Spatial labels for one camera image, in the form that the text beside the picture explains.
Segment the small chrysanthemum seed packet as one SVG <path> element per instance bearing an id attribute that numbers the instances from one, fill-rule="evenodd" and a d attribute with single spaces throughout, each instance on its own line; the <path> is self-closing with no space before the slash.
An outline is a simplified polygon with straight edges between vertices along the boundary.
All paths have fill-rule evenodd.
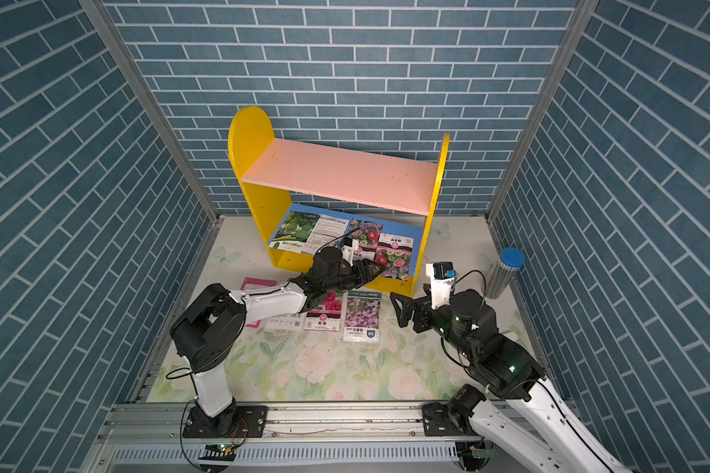
<path id="1" fill-rule="evenodd" d="M 402 282 L 408 280 L 413 243 L 409 236 L 380 234 L 375 261 L 385 268 L 382 277 Z"/>

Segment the chrysanthemum packet pink band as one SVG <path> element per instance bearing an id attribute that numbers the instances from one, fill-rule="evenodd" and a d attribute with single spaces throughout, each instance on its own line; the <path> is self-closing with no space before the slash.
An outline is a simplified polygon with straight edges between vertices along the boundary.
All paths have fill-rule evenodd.
<path id="1" fill-rule="evenodd" d="M 347 232 L 348 237 L 357 244 L 354 250 L 355 260 L 374 260 L 382 229 L 383 225 L 375 222 L 356 219 L 350 221 Z"/>

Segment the purple flower seed packet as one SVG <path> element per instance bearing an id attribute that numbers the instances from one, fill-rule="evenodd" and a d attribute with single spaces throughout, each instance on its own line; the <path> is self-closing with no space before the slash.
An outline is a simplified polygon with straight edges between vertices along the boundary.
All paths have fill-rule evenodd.
<path id="1" fill-rule="evenodd" d="M 345 301 L 343 340 L 352 343 L 379 342 L 379 314 L 382 294 L 349 291 Z"/>

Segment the hollyhock magenta flower packet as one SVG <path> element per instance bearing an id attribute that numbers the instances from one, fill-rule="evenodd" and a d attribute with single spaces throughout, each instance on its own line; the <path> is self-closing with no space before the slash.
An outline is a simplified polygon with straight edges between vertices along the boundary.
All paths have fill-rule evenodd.
<path id="1" fill-rule="evenodd" d="M 329 292 L 322 303 L 305 315 L 304 329 L 338 332 L 341 329 L 343 293 Z"/>

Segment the white text seed packet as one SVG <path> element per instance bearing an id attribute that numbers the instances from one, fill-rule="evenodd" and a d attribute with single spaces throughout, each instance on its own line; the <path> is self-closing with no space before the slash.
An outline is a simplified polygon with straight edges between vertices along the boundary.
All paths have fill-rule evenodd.
<path id="1" fill-rule="evenodd" d="M 265 321 L 265 329 L 282 331 L 300 331 L 303 329 L 305 315 L 296 313 L 295 315 L 278 315 L 270 317 Z"/>

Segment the pink-bordered seed packet back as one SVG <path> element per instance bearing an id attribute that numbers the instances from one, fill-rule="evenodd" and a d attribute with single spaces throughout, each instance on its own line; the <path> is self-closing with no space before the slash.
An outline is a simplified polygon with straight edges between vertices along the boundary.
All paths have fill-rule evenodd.
<path id="1" fill-rule="evenodd" d="M 262 292 L 265 290 L 270 290 L 276 286 L 277 286 L 277 282 L 275 280 L 247 277 L 243 282 L 241 290 L 246 291 L 246 292 L 247 291 L 250 291 L 250 292 L 261 291 Z"/>

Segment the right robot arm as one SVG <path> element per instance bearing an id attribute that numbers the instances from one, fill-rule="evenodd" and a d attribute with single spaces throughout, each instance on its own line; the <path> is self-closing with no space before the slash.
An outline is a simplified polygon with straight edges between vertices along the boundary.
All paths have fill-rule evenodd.
<path id="1" fill-rule="evenodd" d="M 544 368 L 499 331 L 478 291 L 451 294 L 439 304 L 431 294 L 392 293 L 390 301 L 399 327 L 437 332 L 473 379 L 443 409 L 456 432 L 492 441 L 532 472 L 626 471 L 562 400 Z"/>

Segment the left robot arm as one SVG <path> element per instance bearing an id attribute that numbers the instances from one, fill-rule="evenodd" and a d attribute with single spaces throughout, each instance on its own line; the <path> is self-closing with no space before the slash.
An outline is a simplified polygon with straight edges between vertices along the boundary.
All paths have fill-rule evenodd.
<path id="1" fill-rule="evenodd" d="M 249 323 L 307 313 L 330 292 L 359 289 L 376 280 L 387 266 L 371 260 L 348 261 L 342 250 L 325 246 L 310 269 L 286 283 L 260 291 L 230 291 L 219 283 L 206 287 L 173 322 L 171 339 L 187 361 L 187 376 L 196 393 L 183 433 L 192 439 L 226 437 L 248 431 L 238 413 L 223 363 Z"/>

